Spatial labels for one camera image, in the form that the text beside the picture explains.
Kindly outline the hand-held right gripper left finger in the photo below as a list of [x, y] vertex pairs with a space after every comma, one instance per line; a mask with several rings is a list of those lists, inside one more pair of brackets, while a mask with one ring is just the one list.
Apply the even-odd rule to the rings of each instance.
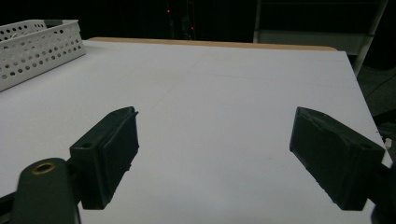
[[130, 170], [139, 144], [133, 106], [110, 112], [70, 147], [70, 162], [82, 180], [80, 201], [87, 210], [103, 210]]

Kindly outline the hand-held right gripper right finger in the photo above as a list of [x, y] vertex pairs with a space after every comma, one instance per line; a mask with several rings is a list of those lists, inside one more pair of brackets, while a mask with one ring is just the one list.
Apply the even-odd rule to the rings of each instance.
[[339, 208], [363, 209], [385, 149], [331, 116], [296, 109], [290, 151]]

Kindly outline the white-framed desk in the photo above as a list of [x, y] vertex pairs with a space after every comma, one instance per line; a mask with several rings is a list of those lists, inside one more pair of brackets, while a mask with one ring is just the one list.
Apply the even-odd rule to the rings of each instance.
[[389, 0], [257, 0], [253, 41], [322, 46], [361, 71]]

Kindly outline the white perforated plastic basket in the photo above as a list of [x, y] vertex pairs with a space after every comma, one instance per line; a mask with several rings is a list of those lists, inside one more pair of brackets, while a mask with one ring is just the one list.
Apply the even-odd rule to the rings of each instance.
[[85, 54], [78, 20], [27, 20], [0, 26], [0, 91]]

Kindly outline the white table cover board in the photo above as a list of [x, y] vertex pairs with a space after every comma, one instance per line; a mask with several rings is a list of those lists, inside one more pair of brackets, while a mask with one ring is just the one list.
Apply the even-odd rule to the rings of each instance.
[[107, 113], [137, 110], [139, 150], [83, 224], [371, 224], [338, 208], [290, 151], [294, 114], [379, 134], [340, 51], [88, 41], [85, 54], [0, 92], [0, 197]]

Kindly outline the wooden table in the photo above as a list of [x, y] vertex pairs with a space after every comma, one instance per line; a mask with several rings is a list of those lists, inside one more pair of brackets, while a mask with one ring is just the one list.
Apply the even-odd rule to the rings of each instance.
[[146, 38], [126, 38], [126, 37], [92, 37], [89, 41], [118, 42], [118, 43], [144, 43], [163, 45], [185, 45], [185, 46], [206, 46], [241, 49], [287, 49], [287, 50], [320, 50], [337, 51], [337, 49], [327, 46], [305, 46], [305, 45], [283, 45], [283, 44], [263, 44], [263, 43], [240, 43], [240, 42], [219, 42], [219, 41], [197, 41], [197, 40], [175, 40], [175, 39], [146, 39]]

